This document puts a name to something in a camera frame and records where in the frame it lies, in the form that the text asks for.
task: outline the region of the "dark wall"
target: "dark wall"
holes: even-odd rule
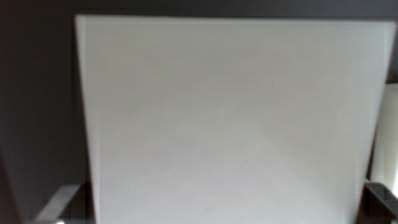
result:
[[[211,17],[398,19],[398,2],[0,1],[0,148],[23,220],[35,216],[57,187],[87,180],[83,121],[71,64],[73,15],[83,12]],[[398,74],[396,57],[393,65],[393,72]]]

